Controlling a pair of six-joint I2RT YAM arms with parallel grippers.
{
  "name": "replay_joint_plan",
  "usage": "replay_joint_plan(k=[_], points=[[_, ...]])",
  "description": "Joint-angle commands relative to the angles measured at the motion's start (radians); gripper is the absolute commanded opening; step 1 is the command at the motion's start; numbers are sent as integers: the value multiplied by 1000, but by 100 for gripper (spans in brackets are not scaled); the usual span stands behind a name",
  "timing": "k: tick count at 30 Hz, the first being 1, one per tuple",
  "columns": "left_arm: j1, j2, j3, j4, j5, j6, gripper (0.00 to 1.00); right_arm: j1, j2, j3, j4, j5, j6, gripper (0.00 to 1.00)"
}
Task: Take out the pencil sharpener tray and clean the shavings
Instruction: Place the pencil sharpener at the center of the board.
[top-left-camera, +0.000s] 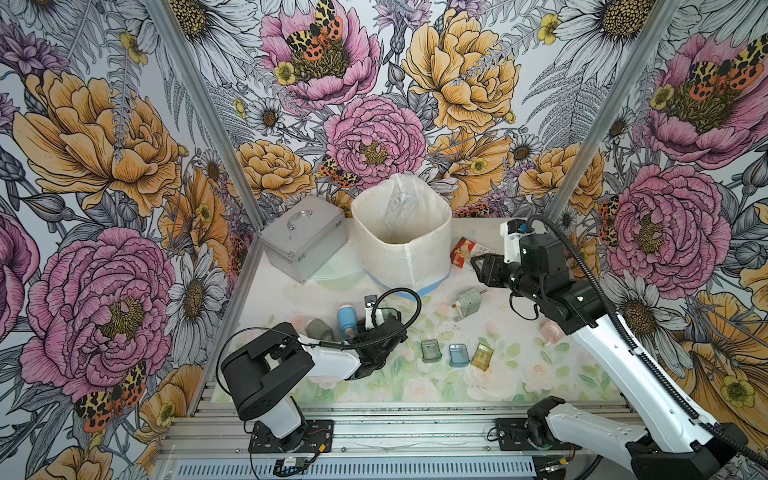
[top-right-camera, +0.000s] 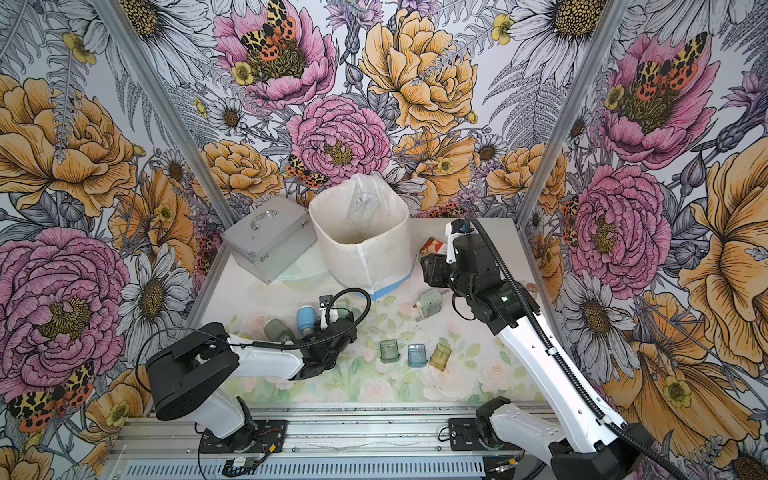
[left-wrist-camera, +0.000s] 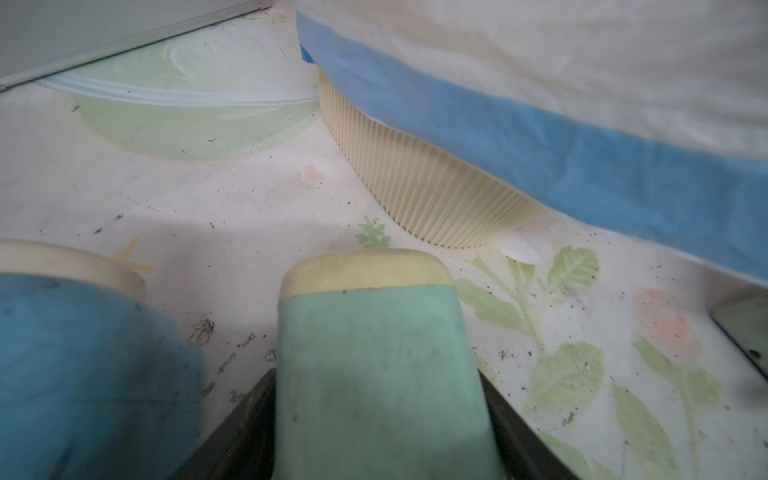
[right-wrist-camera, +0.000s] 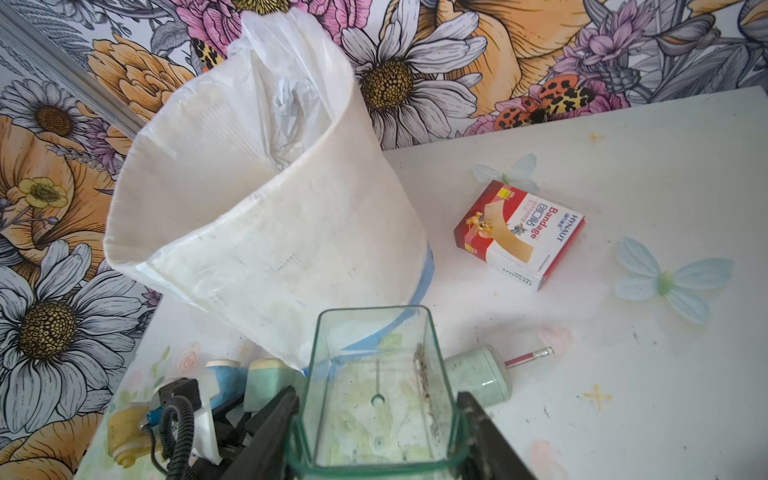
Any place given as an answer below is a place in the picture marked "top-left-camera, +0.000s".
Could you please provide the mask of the blue pencil sharpener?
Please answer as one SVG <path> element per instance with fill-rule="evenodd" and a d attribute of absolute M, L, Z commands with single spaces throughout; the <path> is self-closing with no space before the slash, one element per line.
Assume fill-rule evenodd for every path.
<path fill-rule="evenodd" d="M 342 305 L 339 307 L 337 323 L 343 340 L 350 340 L 358 334 L 357 312 L 352 305 Z"/>

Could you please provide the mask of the teal square pencil sharpener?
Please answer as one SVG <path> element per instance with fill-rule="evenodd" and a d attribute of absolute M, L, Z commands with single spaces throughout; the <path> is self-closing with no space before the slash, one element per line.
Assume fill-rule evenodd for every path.
<path fill-rule="evenodd" d="M 384 324 L 389 321 L 401 323 L 401 312 L 391 307 L 381 307 L 376 311 L 375 319 L 378 325 Z"/>

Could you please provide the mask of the translucent green shavings tray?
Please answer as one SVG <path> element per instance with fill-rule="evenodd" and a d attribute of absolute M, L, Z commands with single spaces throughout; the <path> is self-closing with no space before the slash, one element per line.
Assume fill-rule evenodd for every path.
<path fill-rule="evenodd" d="M 442 359 L 440 344 L 436 339 L 427 339 L 420 342 L 422 361 L 426 364 L 438 362 Z"/>

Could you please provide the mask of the dark green pencil sharpener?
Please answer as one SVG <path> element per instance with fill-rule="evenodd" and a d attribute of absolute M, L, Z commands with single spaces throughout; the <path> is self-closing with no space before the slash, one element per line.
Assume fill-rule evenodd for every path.
<path fill-rule="evenodd" d="M 306 325 L 306 335 L 319 341 L 334 341 L 333 329 L 322 319 L 314 318 Z"/>

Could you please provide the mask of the grey-green pencil sharpener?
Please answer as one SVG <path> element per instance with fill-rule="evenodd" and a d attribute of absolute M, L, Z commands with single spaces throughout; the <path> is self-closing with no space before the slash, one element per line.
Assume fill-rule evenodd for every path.
<path fill-rule="evenodd" d="M 477 313 L 486 292 L 486 289 L 469 288 L 459 293 L 451 304 L 453 319 L 460 321 Z"/>

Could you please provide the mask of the translucent blue shavings tray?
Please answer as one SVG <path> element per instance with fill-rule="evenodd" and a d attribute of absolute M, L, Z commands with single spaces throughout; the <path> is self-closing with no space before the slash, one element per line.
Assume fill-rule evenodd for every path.
<path fill-rule="evenodd" d="M 467 346 L 461 343 L 452 343 L 448 347 L 449 365 L 451 368 L 464 368 L 470 364 Z"/>

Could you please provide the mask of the translucent yellow shavings tray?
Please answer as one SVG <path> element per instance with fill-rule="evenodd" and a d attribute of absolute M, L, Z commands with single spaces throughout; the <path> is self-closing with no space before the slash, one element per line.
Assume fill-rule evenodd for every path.
<path fill-rule="evenodd" d="M 475 368 L 485 372 L 491 365 L 493 354 L 494 350 L 490 346 L 484 343 L 479 343 L 470 364 Z"/>

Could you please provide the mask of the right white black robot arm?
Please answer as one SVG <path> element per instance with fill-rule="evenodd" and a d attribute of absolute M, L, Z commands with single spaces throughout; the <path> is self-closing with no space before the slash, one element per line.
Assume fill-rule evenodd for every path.
<path fill-rule="evenodd" d="M 589 269 L 584 281 L 571 278 L 567 261 L 576 248 L 556 224 L 533 215 L 506 221 L 500 234 L 503 253 L 471 259 L 478 280 L 532 301 L 536 316 L 555 322 L 598 361 L 643 421 L 620 423 L 549 396 L 527 411 L 533 448 L 580 446 L 638 479 L 712 479 L 736 456 L 767 465 L 738 426 L 717 422 L 659 366 Z"/>

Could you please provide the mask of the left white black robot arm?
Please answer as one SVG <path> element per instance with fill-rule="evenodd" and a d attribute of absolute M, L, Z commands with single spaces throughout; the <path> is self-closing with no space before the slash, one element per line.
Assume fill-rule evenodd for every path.
<path fill-rule="evenodd" d="M 230 396 L 238 417 L 254 427 L 251 451 L 261 446 L 292 452 L 314 435 L 332 433 L 330 425 L 312 426 L 291 391 L 309 377 L 360 380 L 382 369 L 389 355 L 407 340 L 422 299 L 409 288 L 384 292 L 370 308 L 371 324 L 353 323 L 343 342 L 311 339 L 289 322 L 262 327 L 261 335 L 216 361 L 219 387 Z"/>

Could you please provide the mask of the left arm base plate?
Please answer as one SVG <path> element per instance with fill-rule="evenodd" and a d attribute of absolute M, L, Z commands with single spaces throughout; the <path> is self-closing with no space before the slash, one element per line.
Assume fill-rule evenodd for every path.
<path fill-rule="evenodd" d="M 332 447 L 335 422 L 330 419 L 305 420 L 300 427 L 283 439 L 278 439 L 262 422 L 256 421 L 248 451 L 252 454 L 313 454 L 322 445 Z"/>

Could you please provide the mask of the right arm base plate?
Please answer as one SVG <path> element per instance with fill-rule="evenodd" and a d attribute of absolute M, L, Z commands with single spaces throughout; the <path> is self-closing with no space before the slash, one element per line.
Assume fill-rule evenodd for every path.
<path fill-rule="evenodd" d="M 488 431 L 486 439 L 496 442 L 501 451 L 512 452 L 549 452 L 562 451 L 573 453 L 581 447 L 572 443 L 563 443 L 548 439 L 543 433 L 537 433 L 534 427 L 528 426 L 524 418 L 497 418 L 494 426 Z"/>

